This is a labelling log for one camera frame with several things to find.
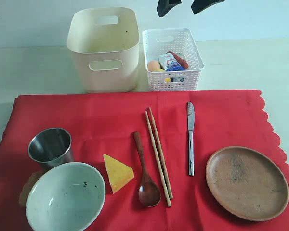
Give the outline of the yellow lemon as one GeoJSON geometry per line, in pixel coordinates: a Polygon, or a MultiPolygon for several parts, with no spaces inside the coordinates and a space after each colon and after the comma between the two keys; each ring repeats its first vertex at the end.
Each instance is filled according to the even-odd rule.
{"type": "MultiPolygon", "coordinates": [[[[164,69],[156,69],[156,70],[154,70],[154,72],[165,72],[165,70],[164,69]]],[[[164,82],[165,83],[170,83],[171,82],[171,78],[170,77],[166,77],[164,79],[164,82]]]]}

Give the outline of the steel cup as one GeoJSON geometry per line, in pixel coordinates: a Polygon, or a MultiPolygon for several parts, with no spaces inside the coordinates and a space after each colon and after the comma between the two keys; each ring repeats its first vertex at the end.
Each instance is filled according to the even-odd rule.
{"type": "Polygon", "coordinates": [[[45,171],[74,162],[71,134],[63,128],[46,129],[31,140],[28,155],[45,171]]]}

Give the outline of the white perforated plastic basket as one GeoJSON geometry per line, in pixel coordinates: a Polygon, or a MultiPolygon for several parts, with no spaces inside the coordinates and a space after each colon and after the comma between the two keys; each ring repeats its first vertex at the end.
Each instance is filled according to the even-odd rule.
{"type": "Polygon", "coordinates": [[[151,91],[195,90],[204,63],[189,29],[149,29],[142,32],[145,68],[151,91]],[[180,71],[150,71],[150,61],[158,61],[168,51],[185,60],[188,68],[180,71]]]}

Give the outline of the silver table knife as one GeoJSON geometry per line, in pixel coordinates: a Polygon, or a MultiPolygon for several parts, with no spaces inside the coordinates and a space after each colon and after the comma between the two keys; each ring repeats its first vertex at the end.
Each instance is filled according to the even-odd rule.
{"type": "Polygon", "coordinates": [[[188,122],[188,174],[194,176],[194,143],[193,133],[195,125],[195,109],[191,101],[187,103],[187,122],[188,122]]]}

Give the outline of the red sausage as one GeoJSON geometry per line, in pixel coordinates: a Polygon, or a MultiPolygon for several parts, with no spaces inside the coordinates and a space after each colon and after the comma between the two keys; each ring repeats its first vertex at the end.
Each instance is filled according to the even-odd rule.
{"type": "Polygon", "coordinates": [[[187,70],[189,68],[189,64],[188,62],[183,59],[182,57],[180,57],[179,55],[177,55],[176,53],[172,52],[172,51],[168,51],[167,53],[171,53],[174,58],[176,59],[176,61],[185,69],[187,70]]]}

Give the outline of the wooden chopstick right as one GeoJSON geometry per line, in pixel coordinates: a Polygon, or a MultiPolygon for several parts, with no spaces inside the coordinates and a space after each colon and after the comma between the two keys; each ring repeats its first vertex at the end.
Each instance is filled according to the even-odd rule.
{"type": "Polygon", "coordinates": [[[161,145],[159,134],[158,134],[158,129],[157,129],[157,126],[156,126],[156,123],[155,123],[153,112],[152,112],[150,107],[149,107],[149,112],[150,112],[150,115],[151,115],[151,120],[152,120],[153,128],[154,128],[154,131],[155,131],[155,137],[156,137],[156,141],[157,141],[157,145],[158,145],[158,150],[159,150],[159,156],[160,156],[160,160],[161,160],[161,164],[162,164],[162,169],[164,171],[164,177],[165,177],[165,180],[166,180],[166,186],[167,186],[167,189],[168,189],[168,195],[170,197],[170,200],[172,200],[173,199],[173,194],[172,194],[172,190],[171,190],[171,183],[170,183],[170,179],[169,179],[169,176],[168,176],[168,171],[167,171],[166,162],[165,162],[165,159],[164,159],[162,145],[161,145]]]}

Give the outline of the red tablecloth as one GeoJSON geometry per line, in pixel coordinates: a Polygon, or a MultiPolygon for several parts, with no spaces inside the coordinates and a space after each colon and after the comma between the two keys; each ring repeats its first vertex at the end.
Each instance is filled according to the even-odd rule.
{"type": "Polygon", "coordinates": [[[0,231],[30,230],[18,198],[40,165],[29,158],[27,148],[36,134],[53,127],[69,131],[75,160],[95,166],[104,177],[104,154],[133,168],[134,179],[119,192],[112,194],[107,187],[91,231],[289,231],[289,203],[275,219],[249,222],[220,206],[205,179],[207,160],[215,151],[245,146],[274,161],[289,184],[287,157],[264,105],[259,90],[19,96],[0,143],[0,231]],[[188,174],[189,101],[195,109],[194,176],[188,174]],[[164,200],[154,208],[144,208],[138,200],[141,165],[134,131],[141,134],[150,175],[160,181],[145,119],[149,107],[171,181],[170,208],[164,200]]]}

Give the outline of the bread piece behind bowl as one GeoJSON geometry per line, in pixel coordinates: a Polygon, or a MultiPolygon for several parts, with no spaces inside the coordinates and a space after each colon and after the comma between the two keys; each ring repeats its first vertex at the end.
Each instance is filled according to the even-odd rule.
{"type": "Polygon", "coordinates": [[[20,207],[26,206],[27,198],[32,187],[44,173],[45,172],[41,170],[41,171],[37,171],[31,174],[27,182],[22,187],[21,193],[19,195],[18,203],[20,207]]]}

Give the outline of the wooden chopstick left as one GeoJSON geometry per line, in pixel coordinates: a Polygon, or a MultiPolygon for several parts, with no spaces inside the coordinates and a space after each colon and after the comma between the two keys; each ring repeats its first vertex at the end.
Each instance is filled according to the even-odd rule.
{"type": "Polygon", "coordinates": [[[167,189],[167,186],[166,186],[166,180],[165,180],[165,177],[164,177],[164,171],[162,169],[162,164],[161,164],[161,160],[160,160],[160,156],[159,156],[159,150],[158,150],[158,145],[157,145],[157,141],[156,141],[156,137],[155,137],[155,131],[154,131],[154,128],[153,128],[152,120],[149,118],[149,115],[148,115],[147,111],[145,111],[145,117],[146,117],[146,122],[147,122],[147,126],[148,126],[150,139],[151,139],[151,142],[152,142],[153,151],[154,151],[155,158],[156,158],[156,163],[157,163],[157,167],[158,167],[161,183],[162,183],[164,194],[165,194],[167,207],[171,207],[172,204],[171,204],[170,197],[168,195],[168,189],[167,189]]]}

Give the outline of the brown wooden plate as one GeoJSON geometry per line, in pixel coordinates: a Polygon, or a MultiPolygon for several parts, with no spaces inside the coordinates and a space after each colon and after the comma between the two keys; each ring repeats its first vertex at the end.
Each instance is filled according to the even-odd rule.
{"type": "Polygon", "coordinates": [[[248,147],[229,146],[212,154],[206,182],[223,208],[249,221],[274,219],[289,202],[288,182],[280,168],[248,147]]]}

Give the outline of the white ceramic bowl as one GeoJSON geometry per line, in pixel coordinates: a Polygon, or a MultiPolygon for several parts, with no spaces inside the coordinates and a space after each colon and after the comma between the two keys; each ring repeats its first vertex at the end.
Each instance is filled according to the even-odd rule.
{"type": "Polygon", "coordinates": [[[26,202],[26,217],[35,231],[83,231],[105,203],[105,181],[89,164],[70,162],[41,176],[26,202]]]}

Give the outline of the dark wooden spoon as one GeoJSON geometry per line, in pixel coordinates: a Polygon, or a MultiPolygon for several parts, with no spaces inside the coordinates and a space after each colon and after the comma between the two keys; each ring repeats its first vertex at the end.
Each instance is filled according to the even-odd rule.
{"type": "Polygon", "coordinates": [[[154,207],[160,202],[160,189],[153,182],[146,169],[140,133],[135,131],[133,137],[142,166],[142,178],[138,191],[139,201],[145,207],[154,207]]]}

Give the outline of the brown egg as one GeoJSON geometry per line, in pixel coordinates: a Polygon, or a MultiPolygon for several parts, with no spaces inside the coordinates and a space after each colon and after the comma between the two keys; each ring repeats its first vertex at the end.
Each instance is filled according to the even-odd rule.
{"type": "Polygon", "coordinates": [[[149,71],[153,72],[153,71],[155,71],[155,70],[157,70],[157,69],[160,69],[160,64],[159,64],[158,61],[152,60],[152,61],[150,61],[150,62],[147,64],[147,68],[148,68],[149,71]]]}

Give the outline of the cream plastic bin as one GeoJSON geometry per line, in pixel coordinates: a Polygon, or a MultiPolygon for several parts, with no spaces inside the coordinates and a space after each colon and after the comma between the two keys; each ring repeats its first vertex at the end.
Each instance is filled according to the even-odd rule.
{"type": "Polygon", "coordinates": [[[73,15],[67,47],[88,93],[128,92],[138,81],[139,29],[126,7],[88,8],[73,15]]]}

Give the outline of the blue white milk carton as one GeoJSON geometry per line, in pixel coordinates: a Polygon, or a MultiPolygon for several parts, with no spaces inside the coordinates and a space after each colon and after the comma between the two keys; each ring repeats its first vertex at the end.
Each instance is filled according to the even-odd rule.
{"type": "MultiPolygon", "coordinates": [[[[158,57],[161,67],[165,71],[184,71],[185,69],[179,64],[171,53],[163,54],[158,57]]],[[[185,77],[168,77],[164,80],[166,83],[184,82],[185,77]]]]}

